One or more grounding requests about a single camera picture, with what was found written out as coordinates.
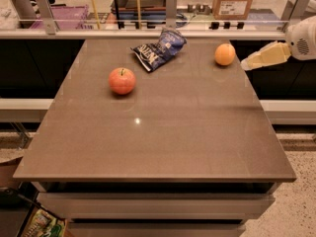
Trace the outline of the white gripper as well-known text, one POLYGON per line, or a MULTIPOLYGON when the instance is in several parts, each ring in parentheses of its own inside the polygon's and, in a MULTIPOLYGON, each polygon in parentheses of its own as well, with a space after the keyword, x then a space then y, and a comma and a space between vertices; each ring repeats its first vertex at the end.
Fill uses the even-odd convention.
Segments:
POLYGON ((245 71, 288 61, 316 59, 316 16, 309 17, 287 28, 285 42, 273 41, 241 61, 245 71))

